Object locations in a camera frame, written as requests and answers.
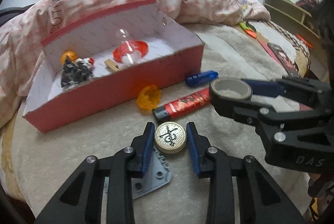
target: blue gripper pad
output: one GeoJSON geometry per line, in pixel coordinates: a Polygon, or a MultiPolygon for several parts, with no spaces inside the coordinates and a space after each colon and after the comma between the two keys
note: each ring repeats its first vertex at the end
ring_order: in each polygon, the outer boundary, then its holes
{"type": "Polygon", "coordinates": [[[148,171],[149,164],[151,161],[152,151],[153,151],[153,145],[154,145],[154,132],[155,132],[155,126],[153,123],[151,123],[150,128],[148,129],[149,134],[146,140],[145,148],[143,151],[143,162],[142,162],[142,169],[141,172],[145,174],[148,171]]]}
{"type": "Polygon", "coordinates": [[[193,132],[192,132],[190,123],[193,123],[193,122],[189,122],[187,124],[187,129],[186,129],[187,145],[188,145],[188,150],[190,154],[190,160],[191,160],[193,171],[195,172],[197,176],[199,176],[201,172],[200,167],[199,167],[199,155],[198,155],[198,151],[197,151],[197,147],[196,147],[196,143],[194,140],[194,136],[193,136],[193,132]]]}

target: blue clip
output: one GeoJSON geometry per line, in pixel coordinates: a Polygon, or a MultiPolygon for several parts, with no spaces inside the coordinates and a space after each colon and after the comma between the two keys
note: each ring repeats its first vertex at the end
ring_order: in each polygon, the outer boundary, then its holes
{"type": "Polygon", "coordinates": [[[186,78],[186,85],[190,87],[197,87],[202,84],[206,84],[214,79],[218,78],[218,73],[213,70],[209,70],[189,78],[186,78]]]}

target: hole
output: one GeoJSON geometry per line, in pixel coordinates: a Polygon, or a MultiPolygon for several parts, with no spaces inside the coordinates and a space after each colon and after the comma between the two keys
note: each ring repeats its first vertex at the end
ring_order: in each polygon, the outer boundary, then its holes
{"type": "Polygon", "coordinates": [[[319,36],[320,36],[320,39],[324,39],[324,33],[323,33],[323,31],[322,31],[322,29],[321,29],[321,27],[319,26],[319,28],[318,28],[318,32],[319,32],[319,36]]]}
{"type": "Polygon", "coordinates": [[[79,202],[82,186],[85,180],[85,173],[81,172],[61,195],[60,201],[69,205],[76,206],[79,202]]]}
{"type": "Polygon", "coordinates": [[[298,135],[297,139],[301,142],[318,144],[323,146],[330,146],[327,136],[324,133],[308,134],[308,135],[298,135]]]}
{"type": "Polygon", "coordinates": [[[261,200],[264,206],[279,203],[280,197],[276,191],[270,186],[268,181],[263,177],[260,172],[255,173],[256,180],[258,182],[258,188],[260,190],[261,200]]]}
{"type": "Polygon", "coordinates": [[[135,188],[138,192],[143,189],[142,184],[140,182],[135,183],[135,188]]]}
{"type": "Polygon", "coordinates": [[[333,32],[331,27],[329,27],[328,25],[325,26],[325,34],[330,41],[333,41],[333,32]]]}
{"type": "Polygon", "coordinates": [[[157,172],[157,178],[158,178],[158,179],[161,179],[162,177],[163,177],[162,172],[161,172],[161,171],[158,171],[158,172],[157,172]]]}
{"type": "Polygon", "coordinates": [[[167,25],[167,18],[165,18],[165,17],[162,18],[162,24],[163,24],[164,26],[167,25]]]}

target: gray plastic part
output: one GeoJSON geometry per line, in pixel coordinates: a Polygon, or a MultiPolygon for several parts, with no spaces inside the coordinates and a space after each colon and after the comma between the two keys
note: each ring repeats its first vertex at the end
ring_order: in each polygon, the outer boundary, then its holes
{"type": "MultiPolygon", "coordinates": [[[[165,157],[154,147],[149,169],[141,179],[132,179],[132,198],[139,198],[150,193],[161,186],[169,183],[172,178],[172,171],[165,161],[165,157]]],[[[103,192],[108,193],[109,177],[105,178],[103,192]]]]}

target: box side panel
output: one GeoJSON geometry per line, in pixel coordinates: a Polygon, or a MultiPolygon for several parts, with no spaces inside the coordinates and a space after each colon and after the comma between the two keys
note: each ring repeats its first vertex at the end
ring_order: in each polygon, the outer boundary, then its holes
{"type": "Polygon", "coordinates": [[[158,12],[157,23],[159,34],[170,42],[170,46],[174,51],[203,44],[195,33],[181,26],[162,12],[158,12]]]}
{"type": "Polygon", "coordinates": [[[73,50],[78,57],[86,58],[114,48],[120,43],[116,37],[120,28],[127,30],[133,39],[158,33],[156,5],[143,5],[73,27],[44,47],[46,59],[55,71],[60,71],[60,58],[64,52],[73,50]]]}
{"type": "Polygon", "coordinates": [[[56,72],[54,71],[49,61],[44,60],[36,72],[32,82],[23,115],[39,108],[47,102],[47,98],[55,76],[56,72]]]}
{"type": "Polygon", "coordinates": [[[196,46],[93,80],[55,97],[40,108],[27,113],[25,118],[41,132],[46,133],[134,99],[146,85],[155,84],[164,88],[198,74],[202,54],[203,45],[196,46]]]}

